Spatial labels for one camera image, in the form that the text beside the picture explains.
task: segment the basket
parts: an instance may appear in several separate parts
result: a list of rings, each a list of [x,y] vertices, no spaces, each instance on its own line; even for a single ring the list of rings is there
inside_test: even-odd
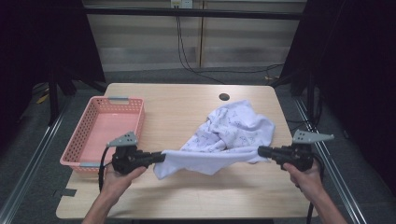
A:
[[[88,102],[61,157],[61,164],[78,172],[97,172],[106,143],[134,132],[137,140],[145,116],[143,99],[94,96]],[[111,161],[111,147],[105,163]]]

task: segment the crumpled white cloth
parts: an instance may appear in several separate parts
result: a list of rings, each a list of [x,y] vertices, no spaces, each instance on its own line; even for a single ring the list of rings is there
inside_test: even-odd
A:
[[[181,150],[164,150],[164,162],[156,163],[154,174],[166,178],[187,169],[213,175],[238,161],[268,161],[259,156],[259,146],[271,144],[275,124],[256,114],[249,101],[223,105],[212,111]]]

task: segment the human hand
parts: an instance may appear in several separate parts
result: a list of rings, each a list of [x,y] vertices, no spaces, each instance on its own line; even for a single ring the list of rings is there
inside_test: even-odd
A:
[[[128,175],[121,175],[116,172],[110,163],[106,167],[105,181],[102,187],[101,195],[106,196],[112,203],[116,204],[120,196],[131,186],[132,180],[141,176],[147,170],[146,167],[138,167]]]
[[[325,192],[320,180],[320,170],[317,161],[314,161],[312,168],[305,172],[299,171],[289,163],[283,164],[283,168],[289,172],[291,182],[300,188],[308,201],[312,202]]]

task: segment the wooden table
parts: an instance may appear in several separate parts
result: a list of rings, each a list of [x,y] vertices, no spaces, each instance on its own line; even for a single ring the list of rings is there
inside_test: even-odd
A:
[[[219,95],[227,93],[229,101]],[[145,100],[146,118],[138,147],[145,151],[180,149],[217,107],[247,99],[258,114],[276,125],[272,146],[291,144],[288,125],[274,89],[263,86],[111,84],[106,96]],[[59,218],[84,218],[99,193],[97,174],[73,172],[67,184],[74,197],[63,196]],[[109,217],[273,218],[305,217],[308,201],[276,163],[239,162],[214,175],[179,171],[158,180],[152,166],[134,180]]]

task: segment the wall outlet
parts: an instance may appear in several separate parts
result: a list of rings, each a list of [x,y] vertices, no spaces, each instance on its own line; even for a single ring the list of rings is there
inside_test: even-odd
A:
[[[171,0],[171,8],[181,8],[181,0]]]
[[[181,0],[181,8],[192,8],[192,0]]]

